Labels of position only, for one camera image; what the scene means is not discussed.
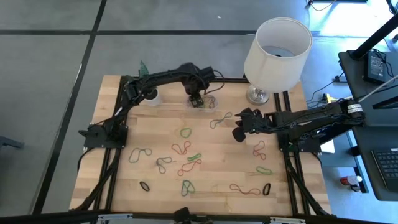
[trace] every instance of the lamp base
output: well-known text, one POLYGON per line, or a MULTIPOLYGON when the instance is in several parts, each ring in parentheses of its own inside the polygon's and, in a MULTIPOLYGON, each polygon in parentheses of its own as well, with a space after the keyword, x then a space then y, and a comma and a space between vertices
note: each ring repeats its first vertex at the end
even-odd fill
POLYGON ((253 105, 263 105, 267 103, 269 94, 251 85, 246 92, 246 98, 253 105))

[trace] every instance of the black desk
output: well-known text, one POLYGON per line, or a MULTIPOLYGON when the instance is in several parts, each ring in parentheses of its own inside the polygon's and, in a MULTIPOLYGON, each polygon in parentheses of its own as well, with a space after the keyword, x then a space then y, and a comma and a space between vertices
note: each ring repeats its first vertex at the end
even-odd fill
MULTIPOLYGON (((354 98, 366 95, 377 87, 376 85, 363 81, 363 61, 352 60, 349 57, 348 52, 340 52, 338 56, 354 98)), ((394 74, 397 74, 397 65, 392 66, 394 74)), ((398 110, 393 110, 395 111, 395 114, 386 113, 385 110, 369 110, 369 107, 371 107, 375 102, 380 101, 381 98, 396 95, 398 95, 398 87, 382 93, 377 93, 361 102, 361 106, 366 113, 367 119, 372 119, 373 123, 377 122, 377 119, 384 119, 386 117, 393 119, 396 117, 398 110)), ((398 128, 365 125, 365 127, 354 127, 353 132, 376 198, 379 200, 398 201, 398 193, 390 192, 384 186, 384 182, 381 179, 376 162, 371 154, 371 151, 374 149, 398 147, 398 128)))

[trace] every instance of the black rubber band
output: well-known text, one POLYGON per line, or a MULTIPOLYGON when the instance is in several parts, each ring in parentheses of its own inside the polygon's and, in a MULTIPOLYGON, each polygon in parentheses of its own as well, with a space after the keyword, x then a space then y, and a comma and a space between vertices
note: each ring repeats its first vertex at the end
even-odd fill
POLYGON ((269 195, 269 191, 271 190, 271 184, 270 183, 268 183, 268 184, 266 184, 265 186, 264 186, 264 188, 262 189, 262 194, 264 195, 264 196, 267 196, 267 195, 269 195))
POLYGON ((146 192, 150 190, 149 186, 143 181, 139 182, 139 185, 141 185, 142 189, 144 189, 146 192))

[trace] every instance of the wooden table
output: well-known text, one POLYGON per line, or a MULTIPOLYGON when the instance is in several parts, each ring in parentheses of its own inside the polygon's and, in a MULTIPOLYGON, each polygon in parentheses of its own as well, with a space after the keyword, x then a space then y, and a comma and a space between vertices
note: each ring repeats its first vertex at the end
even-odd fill
MULTIPOLYGON (((120 76, 106 75, 93 115, 92 122, 98 122, 112 115, 120 76)), ((209 90, 220 86, 211 83, 209 90)), ((181 83, 171 83, 159 87, 163 103, 151 107, 143 102, 129 112, 127 125, 129 133, 126 147, 122 150, 117 181, 112 202, 114 212, 173 213, 188 207, 191 213, 207 215, 291 215, 287 177, 282 153, 279 151, 275 134, 248 134, 244 142, 238 143, 231 134, 235 128, 237 117, 226 119, 215 129, 209 127, 212 119, 220 119, 227 112, 236 114, 251 107, 259 108, 262 113, 275 111, 274 95, 262 106, 253 106, 245 98, 248 83, 226 83, 223 89, 214 92, 219 103, 214 113, 187 110, 187 95, 181 83), (182 128, 191 128, 192 135, 188 139, 180 136, 182 128), (171 149, 176 143, 183 145, 186 140, 191 142, 186 155, 178 155, 171 149), (254 157, 253 147, 263 140, 266 144, 262 152, 266 160, 254 157), (139 162, 130 163, 129 156, 136 147, 151 148, 152 155, 141 153, 139 162), (195 164, 191 172, 178 176, 182 164, 187 157, 196 153, 202 154, 202 163, 195 164), (165 174, 160 174, 156 165, 159 157, 173 159, 165 164, 165 174), (272 175, 256 172, 257 166, 272 170, 272 175), (190 180, 196 192, 181 195, 182 181, 190 180), (150 187, 149 192, 139 185, 144 181, 150 187), (230 184, 238 184, 243 191, 252 188, 262 190, 266 183, 271 183, 268 196, 243 195, 229 188, 230 184)), ((307 109, 301 83, 289 91, 292 111, 307 109)), ((323 181, 319 161, 310 153, 301 153, 301 161, 305 183, 314 198, 326 211, 330 212, 328 196, 323 181)), ((76 180, 70 208, 82 203, 85 197, 97 184, 104 149, 94 149, 81 162, 76 180)), ((101 200, 104 208, 108 186, 106 185, 101 200)), ((295 186, 299 212, 303 212, 300 191, 295 186)))

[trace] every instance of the green rubber band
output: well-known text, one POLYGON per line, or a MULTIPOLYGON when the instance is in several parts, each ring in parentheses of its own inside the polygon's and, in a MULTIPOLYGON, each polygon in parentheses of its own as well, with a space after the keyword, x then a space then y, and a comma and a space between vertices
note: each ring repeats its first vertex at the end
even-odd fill
POLYGON ((180 131, 180 135, 181 135, 181 137, 183 137, 183 138, 189 138, 189 136, 191 136, 191 134, 192 134, 192 129, 190 129, 190 128, 183 128, 183 129, 181 129, 181 131, 180 131), (189 131, 189 134, 184 135, 184 134, 183 134, 184 131, 189 131))
POLYGON ((188 193, 191 193, 191 194, 195 193, 195 187, 189 180, 183 180, 182 188, 181 188, 181 196, 185 197, 188 195, 188 193))
POLYGON ((188 157, 188 161, 194 161, 195 159, 199 159, 199 158, 201 158, 201 154, 200 153, 198 153, 198 154, 196 154, 196 155, 194 155, 192 157, 188 157))
POLYGON ((256 167, 256 171, 259 172, 260 174, 264 174, 264 175, 271 175, 272 174, 272 170, 266 169, 266 168, 261 167, 261 166, 257 166, 256 167))

